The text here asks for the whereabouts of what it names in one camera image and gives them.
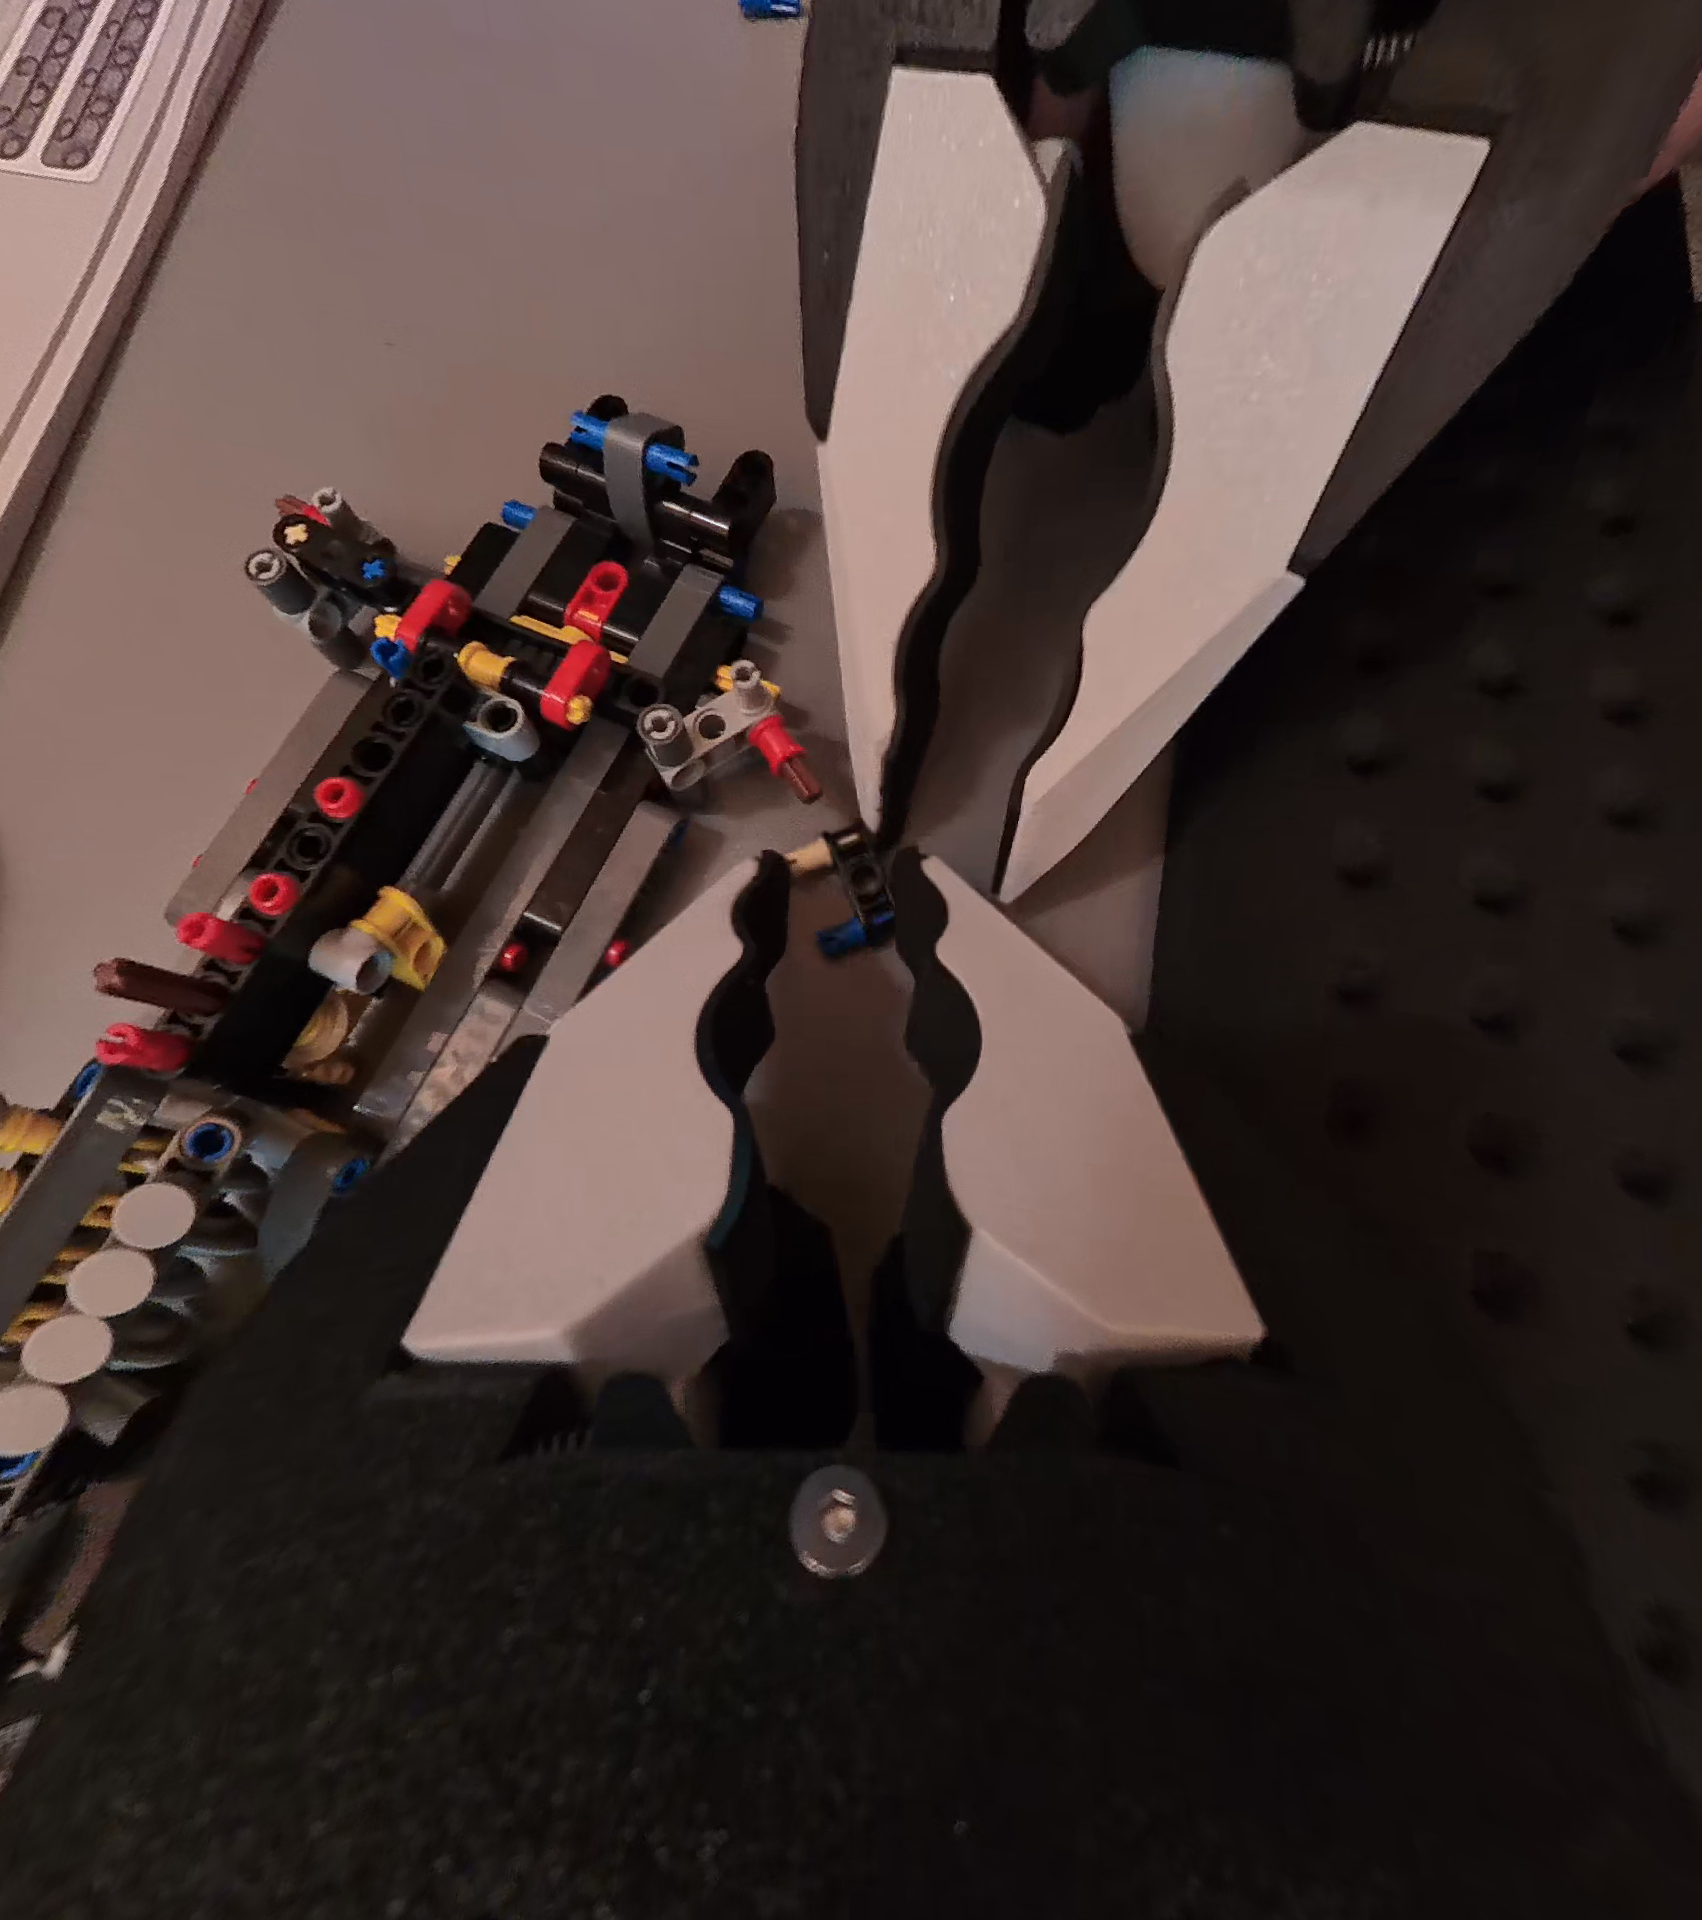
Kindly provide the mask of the lego instruction booklet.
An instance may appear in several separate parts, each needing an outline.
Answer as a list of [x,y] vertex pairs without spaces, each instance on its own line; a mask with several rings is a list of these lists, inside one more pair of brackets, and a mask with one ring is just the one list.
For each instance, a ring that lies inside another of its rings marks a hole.
[[0,3],[0,593],[261,12]]

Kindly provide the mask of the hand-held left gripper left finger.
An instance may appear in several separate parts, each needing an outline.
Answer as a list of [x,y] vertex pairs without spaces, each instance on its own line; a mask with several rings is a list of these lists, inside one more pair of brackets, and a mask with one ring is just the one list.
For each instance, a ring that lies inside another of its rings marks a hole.
[[793,1204],[748,1088],[775,1041],[793,877],[725,872],[549,1031],[406,1327],[433,1368],[654,1381],[768,1442],[793,1346]]

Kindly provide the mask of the black perforated mat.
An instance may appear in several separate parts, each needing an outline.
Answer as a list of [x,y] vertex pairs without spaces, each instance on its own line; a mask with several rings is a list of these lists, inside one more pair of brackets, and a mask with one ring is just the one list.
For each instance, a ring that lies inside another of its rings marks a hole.
[[1414,1916],[1702,1916],[1702,415],[1624,212],[1185,734],[1147,1058],[1364,1541]]

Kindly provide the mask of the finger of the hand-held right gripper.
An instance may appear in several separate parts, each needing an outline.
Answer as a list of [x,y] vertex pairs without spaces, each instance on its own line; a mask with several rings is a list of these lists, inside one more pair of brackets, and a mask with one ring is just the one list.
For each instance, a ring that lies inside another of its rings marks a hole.
[[883,842],[911,824],[994,448],[1059,346],[1092,238],[1071,141],[1028,141],[982,72],[891,76],[819,450],[849,763]]
[[1297,551],[1488,155],[1484,136],[1352,124],[1197,244],[1158,350],[1162,488],[1085,616],[1002,900],[1100,827],[1300,593]]

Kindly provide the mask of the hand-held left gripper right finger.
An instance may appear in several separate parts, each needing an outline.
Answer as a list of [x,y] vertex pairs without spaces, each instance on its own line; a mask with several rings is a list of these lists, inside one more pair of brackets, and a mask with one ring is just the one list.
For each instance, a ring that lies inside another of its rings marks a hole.
[[1124,1020],[943,858],[901,853],[891,893],[930,1093],[915,1323],[1019,1376],[1248,1356],[1265,1321]]

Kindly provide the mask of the grey lego car chassis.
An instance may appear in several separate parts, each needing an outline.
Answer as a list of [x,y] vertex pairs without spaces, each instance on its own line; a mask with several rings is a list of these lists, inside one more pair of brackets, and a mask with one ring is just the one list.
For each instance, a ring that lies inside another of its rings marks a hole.
[[172,966],[46,1108],[0,1094],[0,1777],[139,1462],[326,1213],[631,954],[686,805],[732,758],[820,799],[744,586],[777,467],[713,490],[598,397],[463,553],[342,493],[245,564],[334,675],[166,906]]

